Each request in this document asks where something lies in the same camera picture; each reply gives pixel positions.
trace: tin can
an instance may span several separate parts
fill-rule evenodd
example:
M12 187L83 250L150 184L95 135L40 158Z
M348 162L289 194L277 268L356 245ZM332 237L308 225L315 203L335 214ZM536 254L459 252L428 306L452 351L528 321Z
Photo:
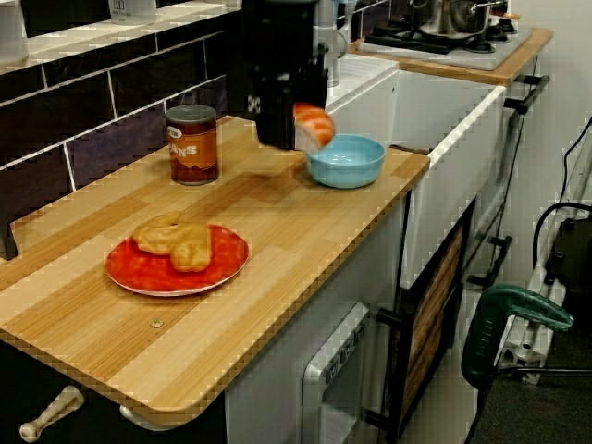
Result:
M216 111L205 105L181 105L166 112L171 178L183 185L202 185L219 174Z

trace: gas burner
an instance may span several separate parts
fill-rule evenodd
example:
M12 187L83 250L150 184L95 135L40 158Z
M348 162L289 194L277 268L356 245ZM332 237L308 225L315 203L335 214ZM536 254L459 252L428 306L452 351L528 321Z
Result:
M492 43L506 43L510 39L503 31L501 25L490 26L485 31L485 40Z
M443 55L459 46L453 40L439 39L414 31L409 23L403 21L391 21L387 26L375 27L364 40L370 44Z
M462 49L464 49L465 51L469 51L470 53L478 54L491 54L496 52L496 49L493 47L491 43L486 42L485 40L479 37L466 44Z

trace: wall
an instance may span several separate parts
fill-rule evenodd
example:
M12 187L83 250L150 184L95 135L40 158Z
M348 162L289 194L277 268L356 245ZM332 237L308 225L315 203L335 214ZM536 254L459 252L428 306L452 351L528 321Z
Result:
M518 0L512 2L512 12L522 15L523 26L555 31L538 60L538 72L549 74L551 82L524 123L524 142L502 223L502 235L512 235L514 243L499 280L526 285L532 272L535 224L559 199L562 155L592 116L592 46L586 32L592 9L587 0L568 4Z
M165 146L171 106L226 114L225 50L237 20L233 12L0 75L9 220Z

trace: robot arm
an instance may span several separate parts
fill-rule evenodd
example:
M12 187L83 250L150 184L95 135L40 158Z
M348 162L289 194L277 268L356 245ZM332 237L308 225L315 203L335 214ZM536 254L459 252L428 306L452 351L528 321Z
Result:
M347 10L351 15L355 2ZM261 143L294 149L294 106L325 108L350 40L351 17L337 31L336 14L334 0L243 0L243 53L253 83L246 105Z

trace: metal pot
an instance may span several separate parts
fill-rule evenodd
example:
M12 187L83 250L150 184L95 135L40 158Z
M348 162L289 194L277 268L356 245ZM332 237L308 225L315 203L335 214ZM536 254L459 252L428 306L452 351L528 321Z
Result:
M410 0L413 27L433 37L463 40L481 34L489 22L489 8L508 0Z

